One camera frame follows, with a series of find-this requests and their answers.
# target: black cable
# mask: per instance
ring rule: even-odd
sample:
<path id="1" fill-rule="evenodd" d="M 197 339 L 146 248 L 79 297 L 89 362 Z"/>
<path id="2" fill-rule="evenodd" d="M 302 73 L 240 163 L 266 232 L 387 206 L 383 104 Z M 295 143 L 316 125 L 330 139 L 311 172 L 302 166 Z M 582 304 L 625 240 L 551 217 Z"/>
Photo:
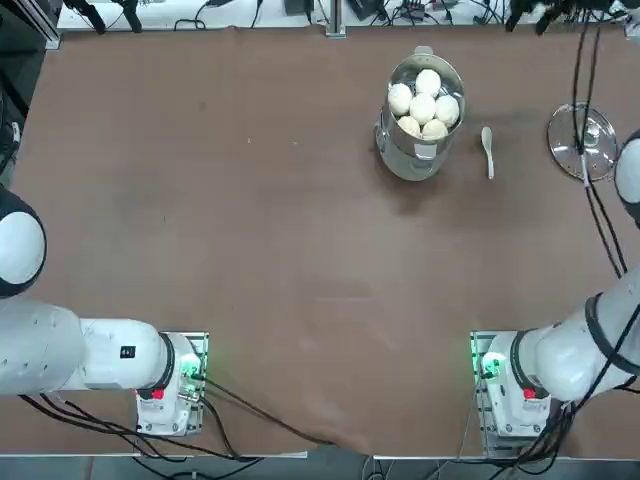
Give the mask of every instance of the black cable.
<path id="1" fill-rule="evenodd" d="M 500 468 L 500 470 L 498 470 L 496 473 L 494 473 L 493 475 L 491 475 L 487 480 L 495 480 L 496 478 L 498 478 L 500 475 L 502 475 L 502 473 L 508 469 L 509 467 L 502 467 Z"/>
<path id="2" fill-rule="evenodd" d="M 258 21 L 258 13 L 260 13 L 260 7 L 262 6 L 263 0 L 257 0 L 256 2 L 256 14 L 253 16 L 253 22 L 251 22 L 251 28 L 256 26 L 256 22 Z"/>
<path id="3" fill-rule="evenodd" d="M 598 63 L 598 45 L 600 42 L 600 22 L 602 22 L 602 20 L 604 19 L 604 15 L 605 13 L 603 12 L 599 21 L 598 21 L 598 27 L 597 27 L 597 31 L 596 31 L 596 36 L 595 36 L 595 40 L 594 40 L 594 46 L 593 46 L 593 51 L 591 54 L 591 67 L 590 67 L 590 75 L 589 75 L 589 86 L 588 86 L 588 93 L 587 93 L 587 101 L 585 103 L 585 108 L 584 108 L 584 120 L 582 123 L 582 134 L 579 133 L 579 129 L 578 129 L 578 120 L 577 120 L 577 96 L 578 96 L 578 83 L 579 83 L 579 76 L 580 76 L 580 64 L 581 64 L 581 60 L 582 60 L 582 49 L 584 47 L 584 40 L 586 37 L 586 33 L 587 30 L 589 28 L 589 22 L 584 22 L 583 24 L 583 29 L 582 32 L 580 34 L 580 42 L 578 44 L 578 56 L 576 59 L 576 65 L 575 65 L 575 70 L 574 70 L 574 77 L 573 77 L 573 97 L 572 97 L 572 120 L 573 120 L 573 129 L 574 129 L 574 141 L 576 144 L 576 149 L 578 150 L 578 154 L 580 156 L 584 155 L 584 138 L 586 135 L 586 131 L 587 131 L 587 121 L 589 118 L 589 111 L 591 108 L 591 98 L 593 95 L 593 85 L 595 83 L 595 70 L 596 70 L 596 66 Z M 584 172 L 584 175 L 589 175 L 588 170 Z M 615 232 L 615 229 L 613 227 L 613 224 L 611 222 L 611 219 L 609 218 L 609 215 L 607 213 L 607 210 L 604 206 L 604 203 L 602 202 L 600 195 L 598 194 L 598 190 L 595 187 L 595 185 L 590 181 L 589 178 L 586 179 L 588 186 L 586 187 L 586 195 L 587 195 L 587 199 L 589 201 L 589 209 L 591 211 L 591 215 L 593 216 L 593 220 L 594 223 L 596 224 L 596 228 L 598 230 L 598 235 L 600 237 L 600 240 L 602 241 L 602 244 L 605 248 L 605 251 L 607 253 L 607 257 L 609 259 L 609 262 L 611 263 L 611 266 L 613 267 L 613 270 L 616 274 L 616 276 L 618 278 L 621 278 L 621 276 L 623 274 L 627 273 L 627 265 L 624 259 L 624 254 L 622 252 L 622 248 L 620 247 L 620 242 L 618 241 L 618 236 Z M 596 211 L 595 211 L 595 207 L 593 205 L 593 199 L 591 198 L 591 192 L 589 191 L 591 190 L 593 192 L 593 196 L 596 199 L 596 202 L 598 203 L 598 207 L 600 209 L 600 212 L 605 220 L 605 223 L 607 225 L 607 229 L 609 230 L 609 234 L 611 236 L 611 239 L 613 241 L 614 247 L 616 249 L 616 253 L 618 255 L 618 261 L 620 262 L 620 268 L 618 267 L 618 265 L 616 264 L 613 254 L 611 252 L 611 248 L 609 247 L 609 243 L 605 237 L 604 234 L 604 230 L 602 228 L 602 225 L 600 224 L 600 220 L 596 215 Z"/>
<path id="4" fill-rule="evenodd" d="M 25 401 L 26 403 L 31 405 L 33 408 L 35 408 L 39 412 L 43 413 L 44 415 L 46 415 L 49 418 L 52 418 L 54 420 L 58 420 L 59 422 L 66 423 L 68 425 L 73 425 L 75 427 L 83 428 L 85 430 L 90 430 L 90 431 L 97 432 L 97 433 L 104 433 L 104 434 L 107 434 L 107 435 L 118 435 L 118 436 L 122 435 L 122 434 L 130 435 L 129 432 L 124 431 L 124 430 L 112 431 L 112 430 L 107 430 L 107 429 L 104 429 L 104 428 L 99 428 L 99 427 L 96 427 L 94 425 L 87 425 L 86 423 L 81 423 L 81 422 L 77 422 L 75 420 L 71 420 L 69 418 L 63 417 L 61 415 L 58 415 L 58 414 L 48 410 L 47 408 L 43 407 L 38 402 L 36 402 L 32 398 L 29 398 L 26 395 L 19 395 L 19 397 L 20 397 L 20 399 L 22 399 L 23 401 Z M 183 448 L 186 448 L 188 450 L 194 450 L 194 451 L 197 451 L 197 452 L 206 453 L 208 455 L 213 455 L 214 457 L 218 457 L 218 458 L 224 458 L 226 460 L 233 460 L 231 457 L 229 457 L 227 455 L 223 455 L 222 453 L 218 453 L 218 452 L 215 452 L 213 450 L 209 450 L 208 448 L 199 447 L 197 445 L 190 445 L 188 443 L 179 442 L 177 440 L 173 440 L 173 439 L 167 438 L 167 437 L 161 437 L 161 436 L 151 435 L 151 434 L 142 433 L 142 432 L 136 432 L 136 436 L 140 436 L 140 437 L 156 440 L 158 442 L 169 443 L 169 444 L 175 445 L 177 447 L 183 447 Z"/>
<path id="5" fill-rule="evenodd" d="M 384 473 L 384 468 L 382 468 L 382 462 L 380 460 L 376 459 L 376 465 L 380 469 L 380 475 L 382 475 L 382 480 L 386 480 L 387 474 Z"/>
<path id="6" fill-rule="evenodd" d="M 593 199 L 591 198 L 591 190 L 591 188 L 587 187 L 585 188 L 585 193 L 587 195 L 587 200 L 589 201 L 589 210 L 591 211 L 591 216 L 593 217 L 593 221 L 596 224 L 596 229 L 598 230 L 598 236 L 602 241 L 602 245 L 604 245 L 604 249 L 607 252 L 607 258 L 609 259 L 609 263 L 611 263 L 611 266 L 613 267 L 613 271 L 615 272 L 616 277 L 622 278 L 620 269 L 618 268 L 618 265 L 613 258 L 613 254 L 611 253 L 611 249 L 609 248 L 609 244 L 607 243 L 607 239 L 604 235 L 602 225 L 600 224 L 600 219 L 598 219 L 598 215 L 596 214 L 595 206 L 593 205 Z"/>
<path id="7" fill-rule="evenodd" d="M 265 418 L 267 420 L 270 420 L 271 422 L 275 423 L 276 425 L 284 428 L 288 432 L 291 432 L 294 435 L 297 435 L 298 437 L 300 437 L 300 438 L 302 438 L 304 440 L 307 440 L 307 441 L 312 442 L 312 443 L 317 443 L 318 445 L 333 445 L 334 444 L 333 442 L 330 442 L 328 440 L 323 440 L 321 438 L 317 438 L 317 437 L 314 437 L 312 435 L 307 435 L 306 433 L 298 430 L 297 428 L 294 428 L 291 425 L 283 422 L 278 417 L 275 417 L 274 415 L 271 415 L 270 413 L 262 410 L 261 408 L 256 407 L 252 403 L 248 402 L 247 400 L 245 400 L 244 398 L 240 397 L 239 395 L 233 393 L 228 388 L 225 388 L 222 385 L 214 382 L 213 380 L 209 380 L 208 378 L 202 377 L 200 375 L 192 375 L 191 378 L 193 378 L 195 380 L 201 380 L 201 381 L 203 380 L 203 381 L 205 381 L 206 383 L 208 383 L 212 387 L 217 388 L 221 392 L 224 392 L 225 394 L 227 394 L 229 397 L 231 397 L 234 400 L 242 403 L 244 406 L 250 408 L 251 410 L 253 410 L 257 414 L 259 414 L 263 418 Z"/>
<path id="8" fill-rule="evenodd" d="M 213 404 L 209 400 L 207 400 L 204 397 L 202 397 L 201 402 L 204 404 L 205 407 L 207 407 L 207 409 L 213 415 L 213 418 L 214 418 L 214 420 L 216 422 L 216 425 L 218 426 L 218 430 L 220 432 L 220 436 L 222 437 L 222 442 L 224 443 L 224 446 L 227 449 L 227 452 L 229 453 L 229 455 L 231 455 L 231 457 L 233 457 L 233 459 L 236 460 L 236 461 L 245 461 L 245 459 L 242 458 L 242 455 L 240 455 L 231 446 L 231 442 L 229 441 L 229 437 L 227 436 L 227 432 L 224 429 L 224 424 L 222 423 L 222 418 L 220 418 L 220 414 L 218 413 L 216 408 L 213 406 Z"/>
<path id="9" fill-rule="evenodd" d="M 447 12 L 444 18 L 449 20 L 449 23 L 453 25 L 453 16 L 451 15 L 451 10 L 449 10 L 449 6 L 447 5 L 447 0 L 441 0 L 441 1 L 442 1 L 442 6 L 444 7 L 445 12 Z"/>
<path id="10" fill-rule="evenodd" d="M 631 388 L 631 387 L 616 387 L 616 390 L 622 390 L 623 392 L 629 392 L 629 393 L 634 393 L 636 395 L 640 395 L 640 390 L 636 390 L 635 388 Z"/>
<path id="11" fill-rule="evenodd" d="M 580 32 L 580 40 L 578 42 L 578 55 L 576 64 L 573 70 L 573 97 L 572 97 L 572 120 L 573 120 L 573 140 L 578 150 L 578 155 L 582 155 L 584 151 L 584 143 L 579 136 L 578 132 L 578 82 L 580 79 L 580 64 L 582 63 L 582 48 L 584 47 L 584 39 L 587 36 L 587 30 L 589 29 L 589 22 L 585 22 L 582 26 L 582 32 Z M 585 123 L 587 121 L 587 114 L 585 112 Z"/>
<path id="12" fill-rule="evenodd" d="M 118 20 L 120 20 L 122 18 L 122 15 L 124 15 L 124 9 L 122 10 L 122 12 L 120 12 L 120 15 L 118 15 L 118 17 L 113 22 L 111 22 L 111 24 L 107 27 L 107 30 L 109 30 L 116 23 L 118 23 Z"/>
<path id="13" fill-rule="evenodd" d="M 134 462 L 136 462 L 138 465 L 140 465 L 142 468 L 144 468 L 145 470 L 153 473 L 154 475 L 157 475 L 160 478 L 164 478 L 165 480 L 173 480 L 175 477 L 173 476 L 169 476 L 169 475 L 165 475 L 162 472 L 159 472 L 158 470 L 156 470 L 155 468 L 151 468 L 149 465 L 145 465 L 144 463 L 142 463 L 140 460 L 138 460 L 136 457 L 131 457 L 131 460 L 133 460 Z"/>
<path id="14" fill-rule="evenodd" d="M 178 473 L 173 473 L 171 475 L 165 475 L 164 473 L 159 472 L 155 468 L 151 468 L 149 465 L 146 465 L 146 464 L 142 463 L 140 460 L 138 460 L 135 457 L 131 457 L 131 460 L 136 462 L 138 465 L 140 465 L 145 470 L 157 475 L 160 478 L 164 478 L 165 480 L 175 480 L 175 479 L 180 478 L 180 477 L 192 477 L 193 474 L 194 474 L 194 471 L 189 471 L 189 472 L 178 472 Z M 263 460 L 264 460 L 264 458 L 256 458 L 251 463 L 243 465 L 240 468 L 236 468 L 235 470 L 232 470 L 229 473 L 225 473 L 225 474 L 219 475 L 217 477 L 214 477 L 212 475 L 207 475 L 207 474 L 204 474 L 204 473 L 200 473 L 200 472 L 195 472 L 195 474 L 196 474 L 196 478 L 203 478 L 204 480 L 223 480 L 224 478 L 229 478 L 229 477 L 231 477 L 233 475 L 236 475 L 237 473 L 243 472 L 247 468 L 251 468 L 256 463 L 260 463 Z"/>
<path id="15" fill-rule="evenodd" d="M 105 428 L 107 428 L 107 429 L 109 429 L 111 431 L 115 431 L 115 429 L 118 428 L 120 430 L 124 430 L 124 431 L 128 432 L 129 435 L 133 435 L 134 437 L 138 438 L 141 442 L 143 442 L 145 445 L 147 445 L 147 447 L 149 447 L 149 449 L 153 453 L 155 453 L 155 455 L 156 455 L 156 456 L 150 455 L 148 452 L 143 450 L 135 442 L 133 442 L 129 438 L 127 438 L 127 436 L 125 434 L 118 435 L 120 438 L 122 438 L 122 440 L 127 442 L 129 445 L 131 445 L 135 450 L 140 452 L 140 454 L 142 454 L 145 457 L 149 457 L 149 458 L 153 458 L 153 459 L 162 459 L 162 460 L 164 460 L 166 462 L 170 462 L 170 463 L 182 463 L 182 462 L 187 460 L 186 457 L 183 458 L 183 459 L 175 459 L 175 458 L 169 458 L 169 457 L 163 455 L 146 438 L 139 436 L 138 432 L 136 432 L 134 430 L 131 430 L 131 429 L 128 429 L 128 428 L 126 428 L 126 427 L 124 427 L 124 426 L 122 426 L 120 424 L 114 423 L 114 422 L 106 422 L 106 421 L 100 420 L 99 418 L 91 415 L 90 413 L 86 412 L 85 410 L 83 410 L 82 408 L 80 408 L 79 406 L 77 406 L 76 404 L 74 404 L 72 402 L 64 401 L 65 404 L 69 405 L 71 408 L 76 409 L 82 415 L 75 414 L 73 412 L 65 410 L 62 407 L 59 407 L 54 402 L 52 402 L 51 399 L 49 399 L 49 397 L 47 397 L 44 394 L 41 394 L 40 397 L 53 410 L 57 411 L 58 413 L 61 413 L 62 415 L 66 415 L 66 416 L 71 417 L 71 418 L 76 418 L 78 420 L 84 420 L 84 421 L 91 422 L 91 423 L 94 423 L 94 424 L 99 424 L 99 425 L 102 425 L 103 427 L 105 427 Z"/>
<path id="16" fill-rule="evenodd" d="M 598 202 L 598 207 L 600 208 L 600 212 L 602 213 L 602 216 L 604 217 L 604 221 L 607 223 L 607 228 L 609 229 L 609 234 L 611 235 L 611 240 L 613 241 L 613 245 L 616 249 L 616 253 L 618 254 L 618 261 L 620 262 L 620 267 L 622 269 L 622 273 L 626 274 L 628 269 L 627 269 L 627 262 L 624 259 L 624 254 L 622 253 L 622 248 L 620 247 L 620 242 L 618 241 L 618 235 L 616 234 L 615 229 L 613 228 L 613 223 L 611 223 L 611 219 L 609 218 L 609 215 L 607 214 L 607 210 L 604 208 L 604 203 L 602 202 L 602 200 L 600 199 L 600 195 L 598 195 L 598 190 L 596 189 L 596 186 L 589 182 L 591 184 L 591 190 L 593 190 L 593 196 L 596 199 L 596 202 Z"/>
<path id="17" fill-rule="evenodd" d="M 243 465 L 242 467 L 236 468 L 235 470 L 232 470 L 229 473 L 225 473 L 225 474 L 219 475 L 217 477 L 212 477 L 211 475 L 205 475 L 204 473 L 198 473 L 197 477 L 202 477 L 205 480 L 223 480 L 223 479 L 229 478 L 229 477 L 231 477 L 231 476 L 233 476 L 233 475 L 235 475 L 237 473 L 243 472 L 247 468 L 251 468 L 256 463 L 260 463 L 263 460 L 264 460 L 264 458 L 256 458 L 251 463 L 247 463 L 246 465 Z M 193 472 L 178 472 L 178 473 L 174 473 L 173 475 L 171 475 L 171 480 L 173 480 L 175 478 L 179 478 L 179 477 L 191 477 L 192 475 L 193 475 Z"/>
<path id="18" fill-rule="evenodd" d="M 486 9 L 486 10 L 485 10 L 485 13 L 486 13 L 486 11 L 489 11 L 489 12 L 491 13 L 491 17 L 493 17 L 493 18 L 495 18 L 495 19 L 496 19 L 496 23 L 504 23 L 504 22 L 501 22 L 501 21 L 500 21 L 500 17 L 499 17 L 499 16 L 498 16 L 498 14 L 496 13 L 496 11 L 495 11 L 493 8 L 491 8 L 489 5 L 484 4 L 484 3 L 480 3 L 480 2 L 478 2 L 478 1 L 476 1 L 476 0 L 468 0 L 468 1 L 469 1 L 469 2 L 471 2 L 471 3 L 474 3 L 474 4 L 476 4 L 476 5 L 479 5 L 479 6 L 481 6 L 481 7 L 482 7 L 482 8 L 484 8 L 484 9 Z"/>
<path id="19" fill-rule="evenodd" d="M 178 25 L 180 25 L 181 23 L 192 23 L 196 30 L 206 30 L 207 29 L 206 23 L 204 23 L 198 17 L 200 16 L 200 13 L 202 13 L 202 10 L 204 10 L 208 6 L 209 6 L 209 0 L 207 0 L 205 3 L 203 3 L 200 6 L 200 8 L 198 8 L 198 11 L 196 12 L 196 16 L 195 17 L 193 17 L 193 18 L 180 18 L 180 19 L 176 20 L 176 22 L 173 24 L 173 31 L 175 32 L 176 30 L 178 30 Z"/>
<path id="20" fill-rule="evenodd" d="M 435 22 L 436 25 L 442 25 L 438 19 L 436 17 L 434 17 L 433 15 L 431 15 L 430 13 L 424 12 L 424 16 L 430 18 L 431 20 L 433 20 Z"/>
<path id="21" fill-rule="evenodd" d="M 324 5 L 322 5 L 322 0 L 318 0 L 318 6 L 320 7 L 320 11 L 322 12 L 322 16 L 324 17 L 325 23 L 329 24 L 329 17 L 327 17 L 327 13 L 324 11 Z"/>

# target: metal bucket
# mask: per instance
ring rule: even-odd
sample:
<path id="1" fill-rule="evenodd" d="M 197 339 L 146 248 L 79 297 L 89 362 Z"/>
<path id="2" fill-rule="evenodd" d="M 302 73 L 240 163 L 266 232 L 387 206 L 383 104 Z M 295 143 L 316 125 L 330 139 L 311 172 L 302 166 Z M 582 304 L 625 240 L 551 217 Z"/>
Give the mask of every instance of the metal bucket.
<path id="1" fill-rule="evenodd" d="M 405 58 L 393 70 L 387 91 L 395 83 L 404 83 L 415 93 L 416 77 L 425 68 L 435 70 L 440 75 L 440 95 L 455 97 L 460 106 L 460 117 L 449 129 L 449 134 L 434 141 L 408 134 L 398 125 L 396 117 L 391 113 L 386 94 L 380 119 L 374 129 L 376 144 L 385 165 L 398 177 L 411 181 L 429 178 L 440 169 L 466 113 L 464 86 L 460 75 L 446 60 L 434 55 L 430 47 L 416 47 L 413 55 Z"/>

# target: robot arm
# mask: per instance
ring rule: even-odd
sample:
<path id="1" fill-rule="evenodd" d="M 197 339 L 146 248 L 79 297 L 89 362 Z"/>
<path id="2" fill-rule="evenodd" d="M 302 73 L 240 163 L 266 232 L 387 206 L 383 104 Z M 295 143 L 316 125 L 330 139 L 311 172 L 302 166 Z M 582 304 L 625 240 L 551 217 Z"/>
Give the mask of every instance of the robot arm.
<path id="1" fill-rule="evenodd" d="M 0 395 L 58 390 L 136 391 L 138 428 L 157 435 L 197 433 L 206 335 L 200 349 L 180 333 L 158 333 L 129 319 L 80 319 L 70 310 L 28 301 L 44 266 L 42 222 L 0 187 Z"/>
<path id="2" fill-rule="evenodd" d="M 640 227 L 640 131 L 623 146 L 614 182 L 625 210 Z M 498 435 L 537 436 L 549 415 L 550 400 L 584 398 L 608 358 L 611 366 L 593 395 L 639 376 L 640 322 L 633 324 L 615 353 L 638 305 L 640 266 L 607 292 L 587 299 L 562 322 L 496 335 L 481 368 Z"/>

